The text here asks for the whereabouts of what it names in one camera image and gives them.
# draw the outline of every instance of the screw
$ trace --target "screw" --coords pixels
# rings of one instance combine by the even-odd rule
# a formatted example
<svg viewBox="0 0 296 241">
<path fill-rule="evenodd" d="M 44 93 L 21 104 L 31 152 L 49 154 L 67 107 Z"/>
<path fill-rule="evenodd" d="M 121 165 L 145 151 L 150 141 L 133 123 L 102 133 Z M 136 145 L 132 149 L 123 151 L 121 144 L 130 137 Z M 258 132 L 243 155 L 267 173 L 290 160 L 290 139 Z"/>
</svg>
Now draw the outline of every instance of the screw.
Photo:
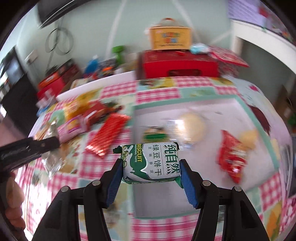
<svg viewBox="0 0 296 241">
<path fill-rule="evenodd" d="M 66 192 L 66 191 L 68 191 L 69 190 L 69 187 L 67 187 L 67 186 L 63 186 L 62 188 L 61 188 L 61 191 L 62 192 Z"/>
<path fill-rule="evenodd" d="M 204 180 L 204 181 L 202 182 L 202 184 L 203 184 L 204 186 L 208 187 L 209 185 L 211 185 L 211 182 L 208 181 L 208 180 Z"/>
<path fill-rule="evenodd" d="M 240 186 L 235 186 L 234 187 L 235 191 L 240 192 L 242 190 L 242 188 Z"/>
<path fill-rule="evenodd" d="M 100 181 L 100 180 L 94 180 L 94 181 L 92 182 L 92 184 L 93 184 L 94 186 L 98 186 L 98 185 L 101 184 L 101 181 Z"/>
</svg>

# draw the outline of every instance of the pink snack package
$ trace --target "pink snack package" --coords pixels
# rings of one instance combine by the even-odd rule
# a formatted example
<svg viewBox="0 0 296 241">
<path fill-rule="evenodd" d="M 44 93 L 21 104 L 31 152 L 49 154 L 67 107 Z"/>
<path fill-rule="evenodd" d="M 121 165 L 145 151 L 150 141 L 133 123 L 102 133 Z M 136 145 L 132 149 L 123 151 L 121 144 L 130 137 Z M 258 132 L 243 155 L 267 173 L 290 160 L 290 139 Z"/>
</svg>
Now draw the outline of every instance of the pink snack package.
<svg viewBox="0 0 296 241">
<path fill-rule="evenodd" d="M 73 137 L 86 132 L 86 130 L 86 124 L 82 115 L 78 115 L 58 127 L 57 131 L 59 133 L 59 142 L 64 143 Z"/>
</svg>

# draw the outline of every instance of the yellow snack bag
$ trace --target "yellow snack bag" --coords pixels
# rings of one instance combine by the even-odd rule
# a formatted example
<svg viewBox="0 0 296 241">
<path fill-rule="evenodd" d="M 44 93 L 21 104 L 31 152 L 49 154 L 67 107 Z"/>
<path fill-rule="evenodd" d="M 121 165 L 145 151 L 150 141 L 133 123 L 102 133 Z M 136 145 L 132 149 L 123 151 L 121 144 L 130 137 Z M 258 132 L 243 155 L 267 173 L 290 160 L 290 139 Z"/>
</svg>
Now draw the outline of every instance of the yellow snack bag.
<svg viewBox="0 0 296 241">
<path fill-rule="evenodd" d="M 258 140 L 258 131 L 248 130 L 240 134 L 239 141 L 249 149 L 255 149 Z"/>
<path fill-rule="evenodd" d="M 77 96 L 76 100 L 80 102 L 90 102 L 91 100 L 94 100 L 96 98 L 96 95 L 98 93 L 99 89 L 88 91 L 86 93 L 83 93 L 79 96 Z"/>
<path fill-rule="evenodd" d="M 66 121 L 84 114 L 89 109 L 88 102 L 74 100 L 64 107 Z"/>
</svg>

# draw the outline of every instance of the food package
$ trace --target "food package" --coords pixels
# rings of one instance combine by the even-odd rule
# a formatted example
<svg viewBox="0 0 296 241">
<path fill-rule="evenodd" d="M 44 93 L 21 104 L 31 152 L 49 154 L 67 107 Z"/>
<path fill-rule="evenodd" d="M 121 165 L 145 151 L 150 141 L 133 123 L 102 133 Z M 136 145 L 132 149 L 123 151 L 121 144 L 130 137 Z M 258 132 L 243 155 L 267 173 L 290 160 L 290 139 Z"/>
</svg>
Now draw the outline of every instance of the food package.
<svg viewBox="0 0 296 241">
<path fill-rule="evenodd" d="M 112 142 L 130 119 L 127 115 L 111 113 L 101 129 L 88 142 L 85 149 L 90 153 L 104 157 Z"/>
<path fill-rule="evenodd" d="M 50 123 L 47 121 L 40 127 L 39 131 L 37 131 L 37 133 L 34 136 L 34 139 L 37 141 L 43 140 L 44 135 L 46 134 L 49 127 Z"/>
<path fill-rule="evenodd" d="M 86 101 L 74 100 L 64 107 L 66 121 L 84 114 L 91 106 Z"/>
<path fill-rule="evenodd" d="M 176 142 L 122 145 L 113 149 L 123 160 L 123 180 L 128 184 L 169 182 L 180 178 Z"/>
<path fill-rule="evenodd" d="M 64 143 L 87 131 L 82 115 L 78 115 L 57 128 L 59 142 Z"/>
<path fill-rule="evenodd" d="M 51 123 L 43 139 L 54 136 L 58 136 L 56 120 Z M 62 156 L 62 154 L 63 153 L 60 149 L 55 149 L 41 155 L 42 163 L 46 172 L 48 173 L 49 179 L 51 179 L 52 176 L 63 166 L 65 158 Z"/>
<path fill-rule="evenodd" d="M 73 83 L 71 84 L 70 90 L 74 89 L 78 86 L 87 84 L 88 82 L 89 82 L 88 78 L 74 80 Z"/>
<path fill-rule="evenodd" d="M 190 52 L 192 54 L 209 53 L 210 48 L 209 48 L 209 46 L 202 44 L 202 43 L 194 43 L 190 47 Z"/>
<path fill-rule="evenodd" d="M 89 130 L 90 127 L 96 122 L 98 122 L 102 118 L 102 116 L 105 115 L 107 112 L 108 109 L 105 107 L 105 105 L 103 105 L 100 102 L 95 103 L 93 107 L 88 109 L 83 114 L 83 119 L 87 126 L 87 129 Z"/>
<path fill-rule="evenodd" d="M 239 141 L 248 149 L 255 149 L 258 140 L 258 131 L 256 129 L 244 131 L 239 135 Z"/>
<path fill-rule="evenodd" d="M 143 133 L 144 143 L 167 142 L 167 141 L 169 141 L 169 137 L 166 134 L 164 127 L 149 126 L 145 128 Z"/>
<path fill-rule="evenodd" d="M 222 170 L 228 172 L 235 183 L 239 183 L 242 178 L 242 169 L 247 164 L 248 147 L 228 131 L 222 130 L 222 136 L 218 163 Z"/>
<path fill-rule="evenodd" d="M 202 140 L 206 133 L 204 119 L 194 111 L 186 112 L 175 120 L 168 120 L 166 129 L 171 141 L 179 143 L 180 148 L 191 147 Z"/>
</svg>

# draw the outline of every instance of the blue gripper pad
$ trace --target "blue gripper pad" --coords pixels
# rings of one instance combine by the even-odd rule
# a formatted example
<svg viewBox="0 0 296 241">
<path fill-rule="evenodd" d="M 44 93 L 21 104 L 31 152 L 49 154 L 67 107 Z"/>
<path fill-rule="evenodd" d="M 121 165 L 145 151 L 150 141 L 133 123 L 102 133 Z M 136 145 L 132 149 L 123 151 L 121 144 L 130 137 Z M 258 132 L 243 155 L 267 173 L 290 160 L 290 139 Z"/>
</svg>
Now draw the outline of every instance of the blue gripper pad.
<svg viewBox="0 0 296 241">
<path fill-rule="evenodd" d="M 198 200 L 197 200 L 197 197 L 196 197 L 196 191 L 195 191 L 195 188 L 192 184 L 192 181 L 186 171 L 186 168 L 184 166 L 183 163 L 180 163 L 180 167 L 181 167 L 181 183 L 184 187 L 184 190 L 185 190 L 185 193 L 186 193 L 186 196 L 187 196 L 187 199 L 188 199 L 188 202 L 190 204 L 192 204 L 192 206 L 194 208 L 197 207 L 197 204 L 198 204 Z"/>
<path fill-rule="evenodd" d="M 109 207 L 110 204 L 112 204 L 115 200 L 116 194 L 119 189 L 119 185 L 121 183 L 123 177 L 123 163 L 120 162 L 120 165 L 117 167 L 117 170 L 113 176 L 113 179 L 108 187 L 107 190 L 107 200 L 106 204 Z"/>
</svg>

